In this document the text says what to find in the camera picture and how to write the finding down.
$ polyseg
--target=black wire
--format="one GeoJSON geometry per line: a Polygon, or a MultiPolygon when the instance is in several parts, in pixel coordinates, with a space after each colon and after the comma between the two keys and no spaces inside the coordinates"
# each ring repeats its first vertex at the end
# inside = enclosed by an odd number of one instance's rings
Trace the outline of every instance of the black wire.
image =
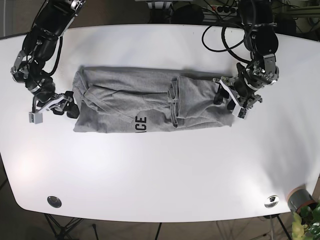
{"type": "MultiPolygon", "coordinates": [[[[221,38],[222,38],[222,42],[223,42],[224,47],[225,47],[226,49],[229,49],[229,46],[228,46],[227,41],[226,41],[226,35],[225,35],[226,29],[227,29],[226,26],[223,26],[223,27],[222,27],[221,38]]],[[[242,57],[239,57],[238,55],[236,55],[232,50],[229,50],[228,53],[229,53],[232,57],[234,57],[235,59],[237,59],[237,60],[240,61],[240,62],[243,62],[243,63],[245,63],[245,64],[250,64],[250,63],[251,63],[251,61],[246,60],[246,59],[243,59],[242,57]]]]}
{"type": "Polygon", "coordinates": [[[42,5],[41,5],[41,7],[40,7],[40,9],[38,11],[38,13],[36,14],[35,18],[33,19],[33,22],[32,22],[32,25],[31,25],[31,30],[32,30],[33,26],[35,25],[35,21],[36,21],[37,17],[39,16],[39,13],[41,12],[41,10],[44,7],[46,2],[47,2],[47,0],[44,0],[44,2],[42,3],[42,5]]]}
{"type": "Polygon", "coordinates": [[[278,3],[281,3],[283,6],[289,6],[289,7],[293,7],[293,8],[300,8],[299,6],[297,5],[291,5],[291,4],[288,4],[288,3],[283,3],[282,1],[280,0],[276,0],[278,3]]]}
{"type": "Polygon", "coordinates": [[[251,27],[250,27],[247,35],[244,37],[244,39],[241,40],[241,41],[240,41],[239,43],[237,43],[236,45],[234,45],[234,46],[232,46],[232,47],[228,47],[228,48],[226,48],[226,49],[222,49],[222,50],[211,49],[211,48],[209,48],[209,47],[205,44],[205,35],[206,35],[207,31],[208,31],[210,28],[213,27],[213,26],[209,26],[209,27],[204,31],[204,33],[203,33],[203,35],[202,35],[202,39],[201,39],[201,40],[202,40],[202,44],[203,44],[203,46],[204,46],[206,49],[208,49],[209,51],[214,52],[214,53],[228,52],[228,51],[230,51],[230,50],[232,50],[232,49],[235,49],[236,47],[240,46],[241,44],[244,43],[245,40],[247,40],[248,38],[251,37],[251,33],[252,33],[252,31],[254,30],[254,28],[255,28],[255,24],[256,24],[256,20],[257,20],[257,9],[256,9],[256,4],[255,4],[254,0],[250,0],[250,1],[251,1],[252,8],[253,8],[253,23],[252,23],[252,25],[251,25],[251,27]]]}
{"type": "Polygon", "coordinates": [[[7,182],[8,182],[8,178],[6,178],[4,182],[0,185],[0,191],[6,185],[7,182]]]}
{"type": "Polygon", "coordinates": [[[160,224],[159,224],[158,231],[156,231],[156,235],[155,235],[155,239],[154,240],[158,239],[158,236],[159,236],[159,233],[160,233],[160,229],[161,229],[161,225],[162,225],[162,222],[160,222],[160,224]]]}
{"type": "Polygon", "coordinates": [[[225,17],[223,17],[222,19],[226,19],[227,17],[229,17],[231,14],[233,14],[232,12],[230,12],[228,15],[226,15],[225,17]]]}
{"type": "Polygon", "coordinates": [[[55,63],[54,63],[54,66],[53,66],[53,69],[51,72],[48,73],[48,76],[52,76],[53,74],[55,74],[57,68],[58,68],[58,64],[59,64],[59,60],[60,60],[60,55],[61,55],[61,50],[62,50],[62,45],[63,45],[63,41],[64,41],[64,37],[61,36],[60,39],[59,39],[59,49],[58,49],[58,53],[57,53],[57,56],[56,56],[56,60],[55,60],[55,63]]]}

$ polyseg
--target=gray t-shirt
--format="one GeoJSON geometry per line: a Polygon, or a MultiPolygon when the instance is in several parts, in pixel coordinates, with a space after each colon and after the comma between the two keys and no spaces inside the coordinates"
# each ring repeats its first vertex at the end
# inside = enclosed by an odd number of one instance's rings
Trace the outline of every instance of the gray t-shirt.
{"type": "Polygon", "coordinates": [[[121,67],[82,67],[73,91],[80,108],[74,131],[172,132],[231,126],[229,100],[214,105],[217,75],[121,67]]]}

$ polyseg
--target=fabric fold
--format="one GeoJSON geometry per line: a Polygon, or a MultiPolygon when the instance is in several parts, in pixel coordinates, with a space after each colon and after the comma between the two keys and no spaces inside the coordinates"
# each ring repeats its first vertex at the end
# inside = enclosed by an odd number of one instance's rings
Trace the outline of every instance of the fabric fold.
{"type": "Polygon", "coordinates": [[[82,67],[73,91],[79,133],[173,132],[231,126],[227,101],[213,105],[213,73],[82,67]]]}

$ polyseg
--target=metal frame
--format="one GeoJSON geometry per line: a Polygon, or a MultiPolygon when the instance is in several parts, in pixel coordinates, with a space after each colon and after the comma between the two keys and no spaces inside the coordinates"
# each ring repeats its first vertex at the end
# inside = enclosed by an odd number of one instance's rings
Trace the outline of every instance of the metal frame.
{"type": "Polygon", "coordinates": [[[317,18],[320,17],[320,6],[291,7],[285,13],[293,18],[317,18]]]}
{"type": "Polygon", "coordinates": [[[55,218],[53,216],[51,216],[50,214],[44,214],[45,219],[47,220],[51,230],[53,231],[54,237],[56,240],[65,240],[65,237],[67,237],[67,239],[69,240],[79,240],[79,239],[73,239],[71,238],[71,236],[69,235],[69,233],[75,229],[76,226],[78,226],[83,219],[82,218],[72,218],[69,223],[66,226],[61,226],[57,220],[55,220],[55,218]],[[60,229],[59,234],[56,232],[53,224],[51,223],[51,221],[60,229]]]}

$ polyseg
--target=black cable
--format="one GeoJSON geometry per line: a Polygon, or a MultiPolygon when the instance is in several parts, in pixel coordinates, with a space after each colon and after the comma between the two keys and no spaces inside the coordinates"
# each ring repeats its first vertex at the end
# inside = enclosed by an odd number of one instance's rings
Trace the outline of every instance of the black cable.
{"type": "Polygon", "coordinates": [[[161,225],[162,225],[162,222],[160,222],[160,224],[159,224],[158,231],[156,231],[156,235],[155,235],[155,239],[154,240],[158,239],[158,236],[159,236],[159,233],[160,233],[160,229],[161,229],[161,225]]]}
{"type": "Polygon", "coordinates": [[[282,1],[280,0],[276,0],[278,3],[281,3],[283,6],[289,6],[289,7],[293,7],[293,8],[300,8],[299,6],[296,6],[296,5],[291,5],[291,4],[288,4],[288,3],[283,3],[282,1]]]}
{"type": "Polygon", "coordinates": [[[59,64],[59,60],[60,60],[60,55],[61,55],[61,50],[62,50],[62,45],[63,45],[63,41],[64,41],[64,37],[61,36],[60,39],[59,39],[59,49],[58,49],[58,53],[57,53],[57,56],[56,56],[56,60],[55,60],[55,63],[54,63],[54,66],[53,66],[53,69],[51,72],[48,73],[48,76],[52,76],[53,74],[55,74],[57,68],[58,68],[58,64],[59,64]]]}
{"type": "Polygon", "coordinates": [[[8,178],[6,178],[4,182],[0,185],[0,191],[6,185],[7,182],[8,182],[8,178]]]}
{"type": "Polygon", "coordinates": [[[252,33],[252,31],[254,30],[255,25],[256,25],[257,9],[256,9],[256,4],[255,4],[254,0],[250,0],[250,1],[251,1],[252,8],[253,8],[253,23],[251,24],[251,27],[250,27],[247,35],[243,38],[243,40],[241,40],[241,41],[240,41],[239,43],[237,43],[236,45],[234,45],[234,46],[232,46],[232,47],[228,47],[228,48],[226,48],[226,49],[222,49],[222,50],[211,49],[211,48],[209,48],[209,47],[205,44],[205,35],[206,35],[207,31],[208,31],[210,28],[213,27],[213,26],[209,26],[209,27],[204,31],[204,33],[203,33],[203,35],[202,35],[202,39],[201,39],[201,40],[202,40],[202,44],[203,44],[203,46],[204,46],[206,49],[208,49],[209,51],[214,52],[214,53],[228,52],[228,51],[230,51],[230,50],[232,50],[232,49],[235,49],[236,47],[240,46],[241,44],[244,43],[245,40],[247,40],[248,38],[251,37],[251,33],[252,33]]]}
{"type": "Polygon", "coordinates": [[[281,221],[281,218],[279,217],[279,215],[277,215],[276,218],[278,219],[283,231],[285,232],[285,235],[288,237],[289,240],[292,240],[290,234],[288,233],[284,223],[281,221]]]}
{"type": "MultiPolygon", "coordinates": [[[[227,41],[226,41],[226,36],[225,36],[226,29],[227,29],[226,26],[223,26],[223,27],[222,27],[221,38],[222,38],[222,42],[223,42],[224,47],[225,47],[226,49],[229,49],[229,46],[228,46],[227,41]]],[[[240,61],[240,62],[243,62],[243,63],[245,63],[245,64],[250,64],[250,63],[251,63],[251,61],[246,60],[246,59],[243,59],[242,57],[239,57],[238,55],[236,55],[232,50],[229,50],[228,53],[229,53],[232,57],[234,57],[235,59],[237,59],[237,60],[240,61]]]]}

